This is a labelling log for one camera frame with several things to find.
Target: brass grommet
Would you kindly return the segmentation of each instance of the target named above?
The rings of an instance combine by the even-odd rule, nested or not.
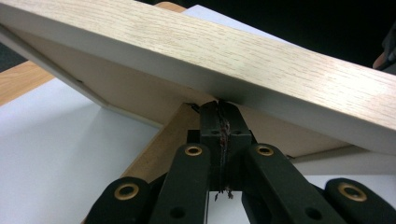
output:
[[[187,147],[184,152],[189,156],[199,156],[202,153],[202,149],[200,147],[191,146]]]
[[[272,156],[274,154],[274,151],[266,146],[256,146],[256,151],[262,156]]]
[[[122,192],[123,189],[132,188],[132,190],[127,192]],[[114,191],[114,197],[120,201],[125,201],[132,199],[139,192],[139,187],[134,183],[124,183],[119,185],[119,187]]]
[[[357,192],[357,194],[350,194],[347,192],[347,189],[352,189]],[[367,195],[361,190],[355,187],[354,185],[347,184],[347,183],[341,183],[338,186],[338,191],[344,196],[346,196],[348,199],[355,201],[355,202],[364,202],[367,200]]]

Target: dark background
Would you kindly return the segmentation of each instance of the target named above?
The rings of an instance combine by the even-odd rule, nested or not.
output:
[[[159,0],[140,0],[154,5]],[[201,5],[289,42],[371,67],[396,20],[396,0],[170,0]],[[0,71],[23,58],[0,45]]]

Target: round hole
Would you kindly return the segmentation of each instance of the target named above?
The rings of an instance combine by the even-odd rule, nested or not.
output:
[[[322,219],[321,213],[315,208],[311,208],[311,207],[305,208],[305,213],[307,216],[309,216],[310,218],[312,218],[314,220]]]
[[[239,130],[236,130],[236,131],[233,131],[231,134],[238,135],[238,134],[241,134],[241,133],[242,133],[241,131],[239,131]]]
[[[361,203],[367,200],[367,195],[361,189],[358,189],[356,186],[351,184],[341,183],[338,186],[338,191],[348,199],[355,202]]]
[[[186,216],[186,213],[184,212],[184,209],[182,207],[172,208],[169,214],[171,215],[172,218],[182,218]]]
[[[202,149],[200,147],[187,147],[184,152],[189,156],[199,156],[202,153]]]
[[[124,183],[114,191],[114,197],[120,201],[132,199],[139,192],[139,187],[134,183]]]
[[[271,155],[274,154],[274,151],[273,151],[271,148],[265,147],[265,146],[258,146],[258,147],[256,147],[256,151],[257,151],[259,154],[263,155],[263,156],[271,156]]]

